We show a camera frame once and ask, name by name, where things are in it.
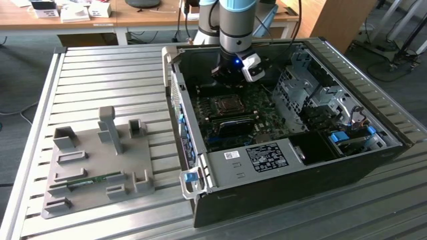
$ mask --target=motherboard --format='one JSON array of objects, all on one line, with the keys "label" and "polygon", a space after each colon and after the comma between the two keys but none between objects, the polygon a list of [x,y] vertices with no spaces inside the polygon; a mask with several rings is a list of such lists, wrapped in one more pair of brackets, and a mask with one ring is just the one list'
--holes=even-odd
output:
[{"label": "motherboard", "polygon": [[275,109],[271,91],[262,84],[215,89],[224,95],[206,96],[196,86],[192,106],[207,152],[270,142],[290,135],[286,119]]}]

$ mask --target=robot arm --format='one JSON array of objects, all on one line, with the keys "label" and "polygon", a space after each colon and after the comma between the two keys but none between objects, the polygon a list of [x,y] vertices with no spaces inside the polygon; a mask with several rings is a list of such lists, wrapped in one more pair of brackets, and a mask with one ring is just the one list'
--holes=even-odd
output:
[{"label": "robot arm", "polygon": [[224,84],[255,82],[265,64],[253,49],[253,36],[262,37],[278,12],[275,0],[202,0],[195,44],[220,44],[212,77]]}]

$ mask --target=barcode label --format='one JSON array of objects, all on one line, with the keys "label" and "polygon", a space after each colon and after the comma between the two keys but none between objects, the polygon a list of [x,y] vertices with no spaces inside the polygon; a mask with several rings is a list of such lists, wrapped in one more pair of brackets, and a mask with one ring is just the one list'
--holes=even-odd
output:
[{"label": "barcode label", "polygon": [[112,23],[94,23],[95,27],[107,27],[107,26],[114,26]]},{"label": "barcode label", "polygon": [[226,159],[235,159],[235,158],[239,158],[239,157],[240,157],[238,151],[226,152],[226,153],[224,153],[224,156],[226,156]]}]

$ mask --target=aluminum slotted table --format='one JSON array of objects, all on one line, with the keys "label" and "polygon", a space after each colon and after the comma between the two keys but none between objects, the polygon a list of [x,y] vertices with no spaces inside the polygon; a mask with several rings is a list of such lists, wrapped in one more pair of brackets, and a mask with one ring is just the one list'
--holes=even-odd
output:
[{"label": "aluminum slotted table", "polygon": [[[335,49],[310,40],[390,120],[419,144],[357,184],[250,216],[192,227],[163,83],[167,44],[58,49],[4,215],[0,239],[427,239],[426,129]],[[98,107],[116,124],[142,118],[155,193],[51,219],[40,216],[59,126],[98,128]]]}]

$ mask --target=wooden desk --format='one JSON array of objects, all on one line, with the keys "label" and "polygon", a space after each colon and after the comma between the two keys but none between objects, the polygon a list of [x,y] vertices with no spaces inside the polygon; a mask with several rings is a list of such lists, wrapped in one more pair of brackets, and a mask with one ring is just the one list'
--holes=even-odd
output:
[{"label": "wooden desk", "polygon": [[91,21],[78,21],[62,23],[59,17],[38,18],[34,12],[27,12],[28,7],[18,7],[10,0],[0,0],[0,31],[11,30],[58,30],[58,29],[82,29],[115,27],[116,18],[116,0],[111,0],[112,14],[110,18],[92,17]]},{"label": "wooden desk", "polygon": [[[66,35],[116,33],[119,45],[127,45],[127,33],[176,30],[179,0],[162,0],[159,8],[144,9],[127,5],[124,0],[110,0],[110,18],[92,17],[91,21],[62,23],[59,17],[36,18],[27,7],[18,7],[10,0],[0,0],[0,36]],[[298,16],[282,12],[274,18],[273,28],[282,28],[279,38],[289,38],[298,22]],[[199,21],[188,21],[188,29],[196,30]],[[180,16],[180,29],[184,30],[184,16]]]}]

